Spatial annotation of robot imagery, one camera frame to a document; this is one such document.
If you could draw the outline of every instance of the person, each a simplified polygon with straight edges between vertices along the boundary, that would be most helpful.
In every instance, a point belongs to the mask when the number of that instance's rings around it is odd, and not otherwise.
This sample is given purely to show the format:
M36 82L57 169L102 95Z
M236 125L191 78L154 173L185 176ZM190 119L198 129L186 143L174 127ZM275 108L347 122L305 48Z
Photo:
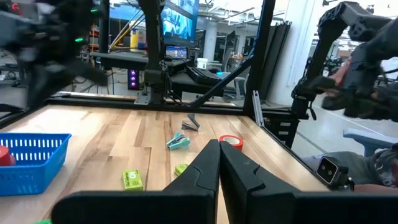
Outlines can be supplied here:
M341 85L349 68L350 58L330 78L336 85ZM371 95L374 100L385 101L398 90L398 82L388 86L378 86ZM324 90L329 96L335 94ZM331 152L303 158L304 162L316 170L323 156L337 159L348 167L348 176L355 182L355 192L395 192L398 193L398 143L390 149L381 149L371 157L364 157L354 152Z

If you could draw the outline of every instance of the red object in basket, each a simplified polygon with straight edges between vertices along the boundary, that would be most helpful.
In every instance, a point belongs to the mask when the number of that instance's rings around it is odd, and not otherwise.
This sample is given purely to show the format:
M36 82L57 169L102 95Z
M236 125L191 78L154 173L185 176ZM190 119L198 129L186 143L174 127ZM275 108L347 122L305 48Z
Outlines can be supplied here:
M0 146L0 166L13 166L16 164L14 156L10 155L6 146Z

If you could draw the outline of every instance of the teal clothespin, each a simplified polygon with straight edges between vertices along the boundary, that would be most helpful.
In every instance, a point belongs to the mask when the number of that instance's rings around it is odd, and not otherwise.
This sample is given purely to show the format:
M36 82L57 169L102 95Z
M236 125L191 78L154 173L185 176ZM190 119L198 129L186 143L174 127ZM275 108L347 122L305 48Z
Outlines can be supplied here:
M174 149L178 149L180 147L183 147L185 149L189 148L189 144L191 143L191 140L187 137L185 137L183 134L176 132L174 134L174 138L171 139L168 143L167 143L167 147L170 150L174 150Z

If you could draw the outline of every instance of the blue plastic basket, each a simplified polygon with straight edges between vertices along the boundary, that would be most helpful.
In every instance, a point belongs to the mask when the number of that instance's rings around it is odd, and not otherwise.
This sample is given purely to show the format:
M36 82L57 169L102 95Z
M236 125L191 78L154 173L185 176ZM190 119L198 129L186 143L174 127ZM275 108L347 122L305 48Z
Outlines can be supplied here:
M0 167L0 196L40 194L49 186L67 155L71 134L0 133L16 166Z

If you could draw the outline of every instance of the floor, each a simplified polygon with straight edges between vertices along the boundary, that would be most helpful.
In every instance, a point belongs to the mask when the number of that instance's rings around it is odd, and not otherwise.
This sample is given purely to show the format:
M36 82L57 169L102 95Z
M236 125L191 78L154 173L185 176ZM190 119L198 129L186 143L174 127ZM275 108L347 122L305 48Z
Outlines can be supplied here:
M127 90L127 75L126 71L121 70L114 74L114 81L112 82L109 78L110 83L114 83L114 94L115 95L137 95L137 91ZM89 89L91 83L89 81L83 84L77 84L75 91L79 92L84 89L85 92L89 93L107 93L108 89L104 87L93 86ZM70 91L72 88L66 87L66 91ZM12 88L9 85L0 84L0 102L10 103L17 106L23 106L24 97L23 88ZM112 94L113 85L109 85L109 92ZM197 97L194 93L184 93L183 100L193 101ZM220 97L214 97L213 101L223 101ZM232 101L237 106L243 105L243 100ZM346 139L343 137L343 130L348 128L359 129L363 131L369 131L372 133L383 134L398 138L398 123L392 121L368 121L361 119L351 119L342 115L342 111L326 111L320 108L322 103L322 96L314 102L314 110L317 114L317 120L301 121L297 134L292 146L300 157L314 156L317 154L323 154L326 152L336 151L352 151L358 154L363 154L364 149L362 145L355 142L352 139ZM276 108L278 105L263 104L263 106Z

